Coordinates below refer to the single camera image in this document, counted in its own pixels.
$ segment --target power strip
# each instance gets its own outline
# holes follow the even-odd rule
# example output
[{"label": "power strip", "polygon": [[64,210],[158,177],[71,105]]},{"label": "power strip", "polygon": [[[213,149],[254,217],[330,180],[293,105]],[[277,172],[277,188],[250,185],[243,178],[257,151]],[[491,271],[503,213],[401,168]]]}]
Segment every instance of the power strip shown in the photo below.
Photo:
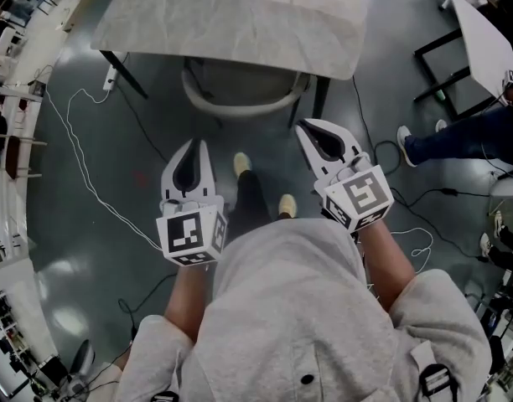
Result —
[{"label": "power strip", "polygon": [[[124,61],[126,59],[126,55],[122,55],[122,60]],[[106,81],[104,82],[103,90],[111,91],[115,89],[115,82],[117,82],[117,77],[119,75],[119,72],[115,67],[113,67],[111,64],[109,66],[109,70],[107,71]]]}]

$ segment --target white table top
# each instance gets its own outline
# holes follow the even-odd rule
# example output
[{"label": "white table top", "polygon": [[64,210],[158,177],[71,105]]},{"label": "white table top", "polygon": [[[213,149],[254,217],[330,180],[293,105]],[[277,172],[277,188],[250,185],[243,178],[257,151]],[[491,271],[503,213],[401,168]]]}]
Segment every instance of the white table top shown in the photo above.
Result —
[{"label": "white table top", "polygon": [[503,92],[505,72],[513,70],[510,42],[465,0],[452,0],[464,36],[471,77],[493,97]]},{"label": "white table top", "polygon": [[93,49],[197,56],[349,79],[366,0],[113,0]]}]

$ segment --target shoe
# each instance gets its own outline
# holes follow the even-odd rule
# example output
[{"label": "shoe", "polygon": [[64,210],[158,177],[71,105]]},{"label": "shoe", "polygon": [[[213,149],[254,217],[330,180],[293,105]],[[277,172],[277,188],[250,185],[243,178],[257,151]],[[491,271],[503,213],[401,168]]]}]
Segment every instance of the shoe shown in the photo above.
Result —
[{"label": "shoe", "polygon": [[435,124],[435,132],[440,132],[441,130],[444,130],[448,126],[448,123],[444,121],[443,119],[439,119],[438,123]]},{"label": "shoe", "polygon": [[480,237],[480,249],[484,258],[490,257],[491,241],[490,237],[484,232]]},{"label": "shoe", "polygon": [[500,210],[497,210],[497,213],[495,213],[495,232],[494,232],[495,238],[500,237],[500,230],[503,229],[504,227],[505,227],[505,223],[502,220],[502,213],[500,212]]},{"label": "shoe", "polygon": [[290,193],[285,193],[279,201],[279,214],[282,213],[289,214],[292,219],[298,215],[298,203]]},{"label": "shoe", "polygon": [[238,152],[234,156],[234,173],[236,178],[240,178],[244,171],[251,170],[252,168],[251,159],[244,152]]},{"label": "shoe", "polygon": [[409,167],[416,167],[410,160],[409,156],[406,152],[406,137],[409,137],[411,135],[411,132],[409,131],[409,128],[407,126],[402,125],[398,128],[398,132],[396,133],[396,140],[398,141],[398,146],[400,147],[400,150],[402,150],[402,153],[404,154],[404,158],[406,158],[407,165]]}]

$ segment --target sneaker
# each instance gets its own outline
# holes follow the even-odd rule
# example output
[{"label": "sneaker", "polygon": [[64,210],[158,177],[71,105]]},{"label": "sneaker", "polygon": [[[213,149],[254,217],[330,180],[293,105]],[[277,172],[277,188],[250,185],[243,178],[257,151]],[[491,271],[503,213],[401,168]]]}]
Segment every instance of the sneaker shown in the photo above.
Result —
[{"label": "sneaker", "polygon": [[504,227],[505,227],[505,223],[502,220],[502,213],[500,212],[500,210],[497,210],[497,213],[495,213],[495,232],[494,232],[495,238],[500,237],[500,230],[503,229]]},{"label": "sneaker", "polygon": [[396,133],[396,140],[398,141],[398,146],[400,147],[400,150],[402,150],[402,153],[404,154],[404,158],[406,158],[407,165],[409,167],[416,167],[410,160],[409,156],[406,152],[406,137],[409,137],[411,135],[411,132],[409,131],[409,128],[407,126],[402,125],[398,128],[398,132]]},{"label": "sneaker", "polygon": [[438,123],[435,124],[435,132],[440,132],[441,130],[444,130],[448,126],[447,122],[443,119],[439,119]]},{"label": "sneaker", "polygon": [[238,152],[234,156],[234,173],[236,178],[240,178],[240,175],[247,170],[252,170],[251,159],[244,152]]},{"label": "sneaker", "polygon": [[292,219],[298,215],[298,203],[290,193],[285,193],[279,201],[279,214],[282,213],[290,214]]},{"label": "sneaker", "polygon": [[480,249],[484,258],[490,257],[491,241],[490,237],[484,232],[480,237]]}]

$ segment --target black and white marker cube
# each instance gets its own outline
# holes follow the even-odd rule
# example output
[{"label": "black and white marker cube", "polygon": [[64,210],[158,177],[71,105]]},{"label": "black and white marker cube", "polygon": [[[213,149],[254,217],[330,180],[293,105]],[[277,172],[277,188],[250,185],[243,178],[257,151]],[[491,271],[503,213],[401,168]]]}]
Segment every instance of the black and white marker cube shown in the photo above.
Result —
[{"label": "black and white marker cube", "polygon": [[212,262],[221,257],[226,220],[217,205],[156,219],[163,256],[180,266]]},{"label": "black and white marker cube", "polygon": [[393,202],[379,165],[325,188],[324,207],[349,232],[385,217]]}]

